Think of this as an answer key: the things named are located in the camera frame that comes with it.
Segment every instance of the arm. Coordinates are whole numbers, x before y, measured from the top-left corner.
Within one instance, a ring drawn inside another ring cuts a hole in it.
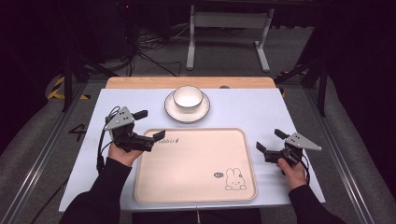
[[[105,169],[88,192],[79,194],[67,207],[60,223],[119,223],[120,195],[142,151],[126,153],[110,145]]]
[[[293,168],[283,159],[279,159],[277,163],[286,174],[290,188],[289,197],[297,216],[297,223],[345,223],[327,211],[312,189],[306,185],[304,167],[300,163]]]

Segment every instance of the metal frame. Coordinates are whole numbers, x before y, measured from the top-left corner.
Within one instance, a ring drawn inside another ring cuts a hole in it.
[[[86,87],[85,83],[78,83],[73,98],[78,99],[78,97],[83,93],[85,87]],[[14,200],[11,203],[11,206],[8,208],[6,214],[1,220],[1,223],[16,222],[19,214],[21,213],[21,210],[25,206],[27,200],[29,199],[30,194],[35,188],[35,184],[37,183],[38,179],[43,173],[44,168],[46,167],[47,162],[50,159],[50,155],[54,150],[55,143],[57,142],[61,134],[61,131],[63,130],[64,125],[67,122],[67,119],[72,114],[73,108],[75,107],[78,101],[75,100],[72,102],[73,103],[70,105],[69,109],[64,113],[61,113],[61,116],[58,118],[55,127],[53,128],[53,131],[49,136],[49,139],[41,149],[40,154],[38,155],[34,165],[30,169],[25,180],[23,181],[20,190],[18,191],[17,195],[15,196]]]
[[[330,145],[330,154],[332,155],[332,160],[335,163],[335,166],[338,170],[338,173],[341,176],[341,179],[346,188],[346,192],[349,195],[350,201],[356,210],[356,214],[361,223],[371,224],[374,223],[373,218],[370,214],[370,211],[367,208],[366,203],[364,202],[361,192],[356,184],[355,178],[352,173],[349,171],[347,167],[347,162],[344,160],[343,154],[341,153],[340,147],[337,145],[334,136],[332,135],[332,130],[326,120],[321,116],[321,113],[318,111],[316,106],[316,96],[313,90],[305,89],[306,97],[315,111],[315,115],[318,119],[318,122],[326,135],[326,138]]]
[[[263,50],[264,42],[271,25],[274,9],[269,9],[268,13],[220,13],[220,12],[195,12],[195,6],[191,6],[190,15],[190,44],[187,54],[187,70],[194,67],[195,55],[195,27],[228,27],[228,28],[249,28],[262,29],[262,38],[255,41],[255,48],[259,55],[263,72],[270,72],[270,67]]]

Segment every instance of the beige tray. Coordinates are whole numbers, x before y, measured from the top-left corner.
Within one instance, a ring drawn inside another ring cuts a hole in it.
[[[152,136],[160,130],[148,130]],[[256,196],[246,137],[240,129],[169,129],[137,167],[140,203],[244,201]]]

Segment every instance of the metal rail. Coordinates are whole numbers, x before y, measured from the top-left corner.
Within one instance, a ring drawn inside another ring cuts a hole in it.
[[[346,187],[346,192],[350,197],[350,201],[356,210],[356,213],[359,217],[361,223],[371,224],[374,223],[372,216],[364,202],[363,198],[361,197],[361,192],[355,182],[355,178],[353,177],[352,173],[350,173],[349,168],[347,167],[347,163],[344,160],[344,157],[341,153],[340,147],[337,145],[334,136],[332,135],[332,130],[330,129],[329,123],[327,122],[326,118],[323,118],[320,115],[317,107],[317,99],[315,93],[312,89],[305,89],[305,94],[308,98],[309,104],[315,111],[315,115],[318,119],[320,126],[323,129],[323,132],[326,135],[327,140],[330,144],[330,154],[332,155],[332,159],[334,160],[335,166],[337,167],[338,173],[343,180],[343,183]]]
[[[86,83],[78,83],[75,93],[73,94],[73,99],[78,99],[78,97],[83,93],[86,87]],[[40,154],[35,160],[34,165],[30,169],[28,175],[23,181],[20,190],[15,196],[11,206],[8,208],[5,216],[3,217],[1,223],[15,223],[21,210],[25,206],[27,200],[29,199],[30,194],[35,188],[35,184],[40,178],[41,174],[46,167],[48,160],[50,159],[50,155],[52,154],[55,144],[59,138],[59,135],[64,128],[67,119],[70,117],[74,107],[76,106],[78,100],[74,100],[70,105],[69,109],[66,112],[63,112],[61,116],[56,121],[55,127],[52,130],[52,133],[49,135],[49,138],[46,144],[41,149]]]

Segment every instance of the rabbit illustration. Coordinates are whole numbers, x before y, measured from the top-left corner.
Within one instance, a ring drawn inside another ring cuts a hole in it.
[[[226,184],[227,186],[225,189],[227,190],[240,190],[240,189],[246,189],[247,186],[245,185],[245,179],[242,177],[241,170],[238,168],[231,169],[229,168],[227,170],[227,180]]]

